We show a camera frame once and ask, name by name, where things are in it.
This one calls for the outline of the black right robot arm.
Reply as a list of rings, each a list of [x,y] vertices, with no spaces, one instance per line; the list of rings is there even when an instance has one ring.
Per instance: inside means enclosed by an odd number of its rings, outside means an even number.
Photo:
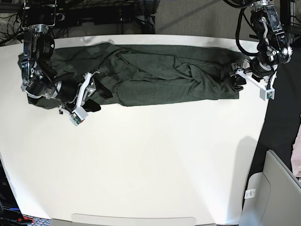
[[[89,112],[99,111],[100,106],[93,101],[86,101],[86,98],[98,93],[104,99],[111,99],[111,91],[93,77],[85,75],[76,81],[75,73],[64,72],[59,75],[52,67],[55,41],[49,32],[55,26],[57,8],[55,0],[24,1],[21,89],[31,99],[43,97],[59,101],[61,111],[71,113],[81,106]]]

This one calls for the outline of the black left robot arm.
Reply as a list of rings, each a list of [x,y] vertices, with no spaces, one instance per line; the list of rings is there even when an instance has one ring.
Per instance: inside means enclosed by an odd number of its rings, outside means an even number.
[[[277,67],[288,63],[293,54],[275,6],[269,0],[225,0],[224,2],[240,10],[235,32],[236,45],[244,55],[252,58],[249,65],[253,75],[258,78],[268,77],[267,89],[271,89]],[[242,19],[246,17],[247,7],[251,8],[251,17],[246,21],[259,40],[256,53],[246,51],[240,44],[241,24]]]

